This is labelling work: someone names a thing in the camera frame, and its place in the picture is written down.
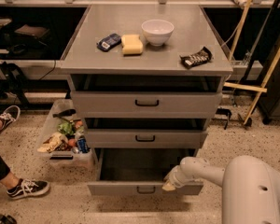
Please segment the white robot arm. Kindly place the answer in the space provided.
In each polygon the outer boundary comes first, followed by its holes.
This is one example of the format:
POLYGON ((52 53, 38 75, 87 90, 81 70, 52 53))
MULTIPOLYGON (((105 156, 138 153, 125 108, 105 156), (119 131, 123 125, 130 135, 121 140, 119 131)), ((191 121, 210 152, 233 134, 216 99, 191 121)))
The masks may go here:
POLYGON ((222 187, 222 224, 280 224, 280 172, 252 156, 238 156, 226 167, 186 157, 164 178, 166 191, 202 178, 222 187))

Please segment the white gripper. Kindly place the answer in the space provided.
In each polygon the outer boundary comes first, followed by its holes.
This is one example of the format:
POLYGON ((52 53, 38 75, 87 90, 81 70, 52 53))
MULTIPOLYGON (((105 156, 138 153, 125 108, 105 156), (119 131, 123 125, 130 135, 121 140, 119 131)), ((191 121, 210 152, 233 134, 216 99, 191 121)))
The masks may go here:
POLYGON ((181 167, 177 165, 170 173, 169 178, 164 181, 162 189, 165 191, 173 191, 186 186, 190 182, 190 179, 184 174, 181 167))

